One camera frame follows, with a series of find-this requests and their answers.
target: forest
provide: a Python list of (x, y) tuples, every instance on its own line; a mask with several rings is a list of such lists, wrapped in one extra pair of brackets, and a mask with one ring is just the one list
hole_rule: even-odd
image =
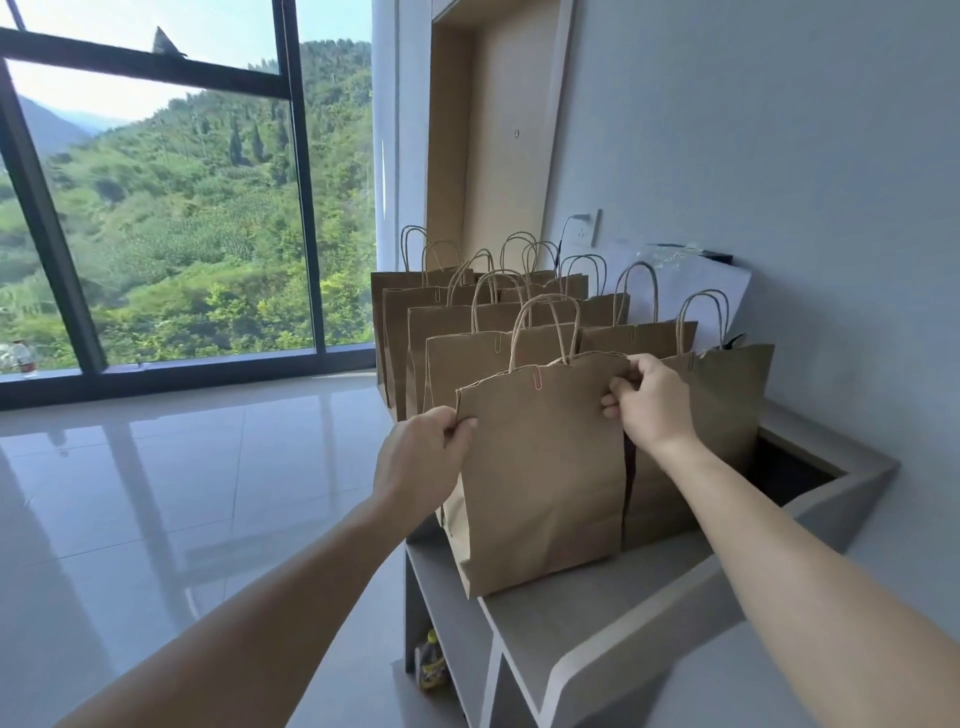
[[(300, 56), (325, 342), (369, 341), (371, 46)], [(202, 91), (42, 160), (110, 364), (313, 346), (292, 135), (287, 102)], [(3, 172), (0, 344), (14, 339), (41, 369), (76, 366)]]

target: hand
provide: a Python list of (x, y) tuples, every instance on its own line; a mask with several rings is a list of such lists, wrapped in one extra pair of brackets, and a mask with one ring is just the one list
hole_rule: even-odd
[(627, 436), (654, 459), (674, 443), (696, 443), (690, 415), (690, 390), (680, 375), (648, 353), (630, 358), (630, 378), (615, 376), (611, 393), (601, 399), (604, 415), (619, 419)]
[(373, 498), (387, 517), (399, 521), (404, 534), (444, 504), (457, 484), (475, 419), (457, 424), (452, 407), (434, 407), (398, 423), (376, 458)]

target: tile floor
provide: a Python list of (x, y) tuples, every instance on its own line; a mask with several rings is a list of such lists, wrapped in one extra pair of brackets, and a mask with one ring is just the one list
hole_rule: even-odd
[[(369, 492), (373, 374), (0, 413), (0, 722), (47, 728)], [(403, 561), (291, 726), (399, 726)]]

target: open window pane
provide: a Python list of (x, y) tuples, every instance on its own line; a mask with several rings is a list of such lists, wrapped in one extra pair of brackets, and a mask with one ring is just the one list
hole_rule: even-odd
[[(31, 33), (276, 73), (271, 0), (18, 0)], [(4, 25), (12, 27), (6, 13)]]
[(10, 66), (110, 364), (313, 346), (289, 105)]
[(4, 165), (0, 171), (0, 375), (32, 375), (31, 358), (41, 372), (78, 366)]
[(297, 7), (328, 346), (373, 339), (371, 12), (371, 0), (314, 0)]

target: sky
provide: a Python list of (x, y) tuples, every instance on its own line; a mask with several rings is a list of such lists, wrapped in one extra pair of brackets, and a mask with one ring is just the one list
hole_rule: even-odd
[[(271, 0), (17, 0), (28, 31), (153, 50), (157, 26), (195, 61), (276, 58)], [(0, 25), (13, 27), (6, 2)], [(300, 0), (300, 41), (371, 39), (371, 0)], [(53, 109), (136, 121), (200, 89), (8, 61), (17, 93)]]

